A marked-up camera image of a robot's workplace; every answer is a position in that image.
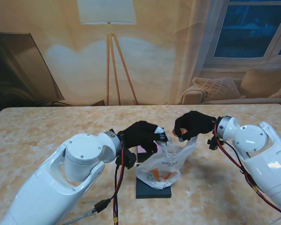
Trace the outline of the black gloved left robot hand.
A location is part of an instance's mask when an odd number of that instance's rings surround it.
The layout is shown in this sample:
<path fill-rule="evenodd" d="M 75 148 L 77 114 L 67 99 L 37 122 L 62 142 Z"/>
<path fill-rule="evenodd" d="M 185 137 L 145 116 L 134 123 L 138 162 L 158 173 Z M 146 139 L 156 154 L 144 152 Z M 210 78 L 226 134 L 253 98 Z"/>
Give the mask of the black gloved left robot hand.
<path fill-rule="evenodd" d="M 167 143 L 168 141 L 163 128 L 143 120 L 133 123 L 123 131 L 119 131 L 117 136 L 125 148 L 141 146 L 150 154 L 157 153 L 156 142 Z"/>

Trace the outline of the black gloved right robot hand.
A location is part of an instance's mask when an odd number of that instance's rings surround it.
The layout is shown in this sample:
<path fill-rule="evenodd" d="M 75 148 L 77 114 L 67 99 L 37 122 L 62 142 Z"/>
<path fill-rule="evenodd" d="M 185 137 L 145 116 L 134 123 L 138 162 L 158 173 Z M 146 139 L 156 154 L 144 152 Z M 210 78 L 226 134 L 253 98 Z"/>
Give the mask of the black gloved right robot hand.
<path fill-rule="evenodd" d="M 179 138 L 180 142 L 189 141 L 199 134 L 211 132 L 216 122 L 217 119 L 215 117 L 198 111 L 190 111 L 175 120 L 173 134 Z"/>

